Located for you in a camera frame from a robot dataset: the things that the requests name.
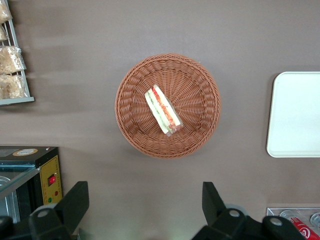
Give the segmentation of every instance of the wicker basket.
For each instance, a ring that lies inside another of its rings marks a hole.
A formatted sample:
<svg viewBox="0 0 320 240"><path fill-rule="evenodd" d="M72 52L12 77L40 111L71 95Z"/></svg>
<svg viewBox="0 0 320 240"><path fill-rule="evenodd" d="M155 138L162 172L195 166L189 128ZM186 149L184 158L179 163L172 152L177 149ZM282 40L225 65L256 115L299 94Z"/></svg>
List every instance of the wicker basket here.
<svg viewBox="0 0 320 240"><path fill-rule="evenodd" d="M171 101L184 127L165 135L145 99L157 84ZM122 80L115 115L124 137L139 151L161 159L193 153L212 136L220 118L220 94L215 80L198 62L179 54L150 56Z"/></svg>

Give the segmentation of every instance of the red switch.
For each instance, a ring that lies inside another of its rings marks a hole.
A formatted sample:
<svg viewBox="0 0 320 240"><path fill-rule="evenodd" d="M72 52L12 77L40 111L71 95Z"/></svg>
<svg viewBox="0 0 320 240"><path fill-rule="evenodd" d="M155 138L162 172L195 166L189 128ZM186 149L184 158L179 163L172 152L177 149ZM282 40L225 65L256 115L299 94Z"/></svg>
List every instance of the red switch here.
<svg viewBox="0 0 320 240"><path fill-rule="evenodd" d="M56 176L54 174L52 174L49 178L48 178L48 185L51 186L52 184L54 184L56 182Z"/></svg>

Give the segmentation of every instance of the yellow panel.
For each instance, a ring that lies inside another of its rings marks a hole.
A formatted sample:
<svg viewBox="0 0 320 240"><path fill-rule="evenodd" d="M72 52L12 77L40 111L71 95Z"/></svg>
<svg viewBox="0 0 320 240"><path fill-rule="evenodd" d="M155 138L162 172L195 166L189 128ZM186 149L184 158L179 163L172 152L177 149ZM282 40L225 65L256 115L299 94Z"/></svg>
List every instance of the yellow panel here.
<svg viewBox="0 0 320 240"><path fill-rule="evenodd" d="M58 156L55 156L40 168L43 204L58 203L62 199L62 187Z"/></svg>

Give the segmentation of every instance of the sandwich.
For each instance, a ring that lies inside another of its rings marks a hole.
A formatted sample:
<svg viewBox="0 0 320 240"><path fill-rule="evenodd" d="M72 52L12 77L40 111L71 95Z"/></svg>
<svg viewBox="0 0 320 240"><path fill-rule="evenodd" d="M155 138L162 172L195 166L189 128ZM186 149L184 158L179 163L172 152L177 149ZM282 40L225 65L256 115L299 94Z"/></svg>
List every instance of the sandwich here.
<svg viewBox="0 0 320 240"><path fill-rule="evenodd" d="M163 133L171 136L183 127L181 118L157 85L149 89L144 97Z"/></svg>

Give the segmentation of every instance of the packaged bread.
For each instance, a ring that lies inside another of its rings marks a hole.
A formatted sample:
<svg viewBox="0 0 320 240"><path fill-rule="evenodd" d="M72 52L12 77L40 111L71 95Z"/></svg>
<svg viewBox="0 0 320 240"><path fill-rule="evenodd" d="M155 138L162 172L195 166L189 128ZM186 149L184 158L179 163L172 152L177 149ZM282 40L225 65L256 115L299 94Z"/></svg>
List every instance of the packaged bread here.
<svg viewBox="0 0 320 240"><path fill-rule="evenodd" d="M10 10L4 0L0 0L0 24L12 19Z"/></svg>
<svg viewBox="0 0 320 240"><path fill-rule="evenodd" d="M8 35L3 26L0 26L0 41L4 41L8 39Z"/></svg>
<svg viewBox="0 0 320 240"><path fill-rule="evenodd" d="M0 46L0 74L12 74L26 69L21 49L16 46Z"/></svg>
<svg viewBox="0 0 320 240"><path fill-rule="evenodd" d="M184 126L173 105L157 85L149 89L144 97L164 134L171 136Z"/></svg>
<svg viewBox="0 0 320 240"><path fill-rule="evenodd" d="M26 88L20 75L0 75L2 99L16 99L27 97Z"/></svg>

